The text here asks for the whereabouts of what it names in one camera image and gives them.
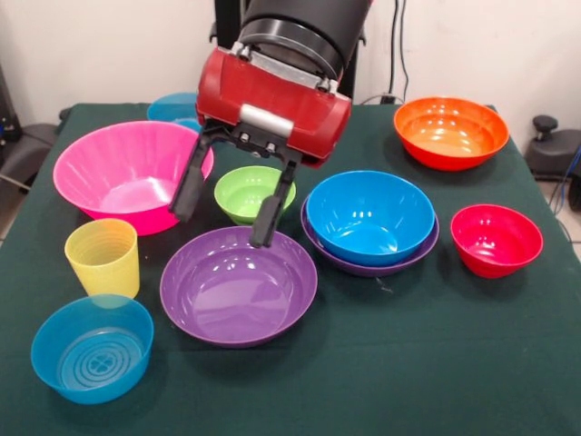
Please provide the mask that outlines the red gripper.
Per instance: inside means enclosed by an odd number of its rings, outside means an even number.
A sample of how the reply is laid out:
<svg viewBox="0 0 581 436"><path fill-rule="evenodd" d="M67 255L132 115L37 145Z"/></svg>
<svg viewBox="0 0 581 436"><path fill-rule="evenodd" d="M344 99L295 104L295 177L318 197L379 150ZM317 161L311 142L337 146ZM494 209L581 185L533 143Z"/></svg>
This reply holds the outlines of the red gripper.
<svg viewBox="0 0 581 436"><path fill-rule="evenodd" d="M302 154L302 162L317 168L339 142L350 117L351 100L288 81L217 47L202 69L196 111L202 126L210 121L228 126L243 122L266 129L272 120L277 135ZM198 203L204 184L202 164L210 145L211 135L202 130L170 204L181 222L192 218ZM249 240L254 248L271 246L296 168L297 163L289 161L273 194L262 201Z"/></svg>

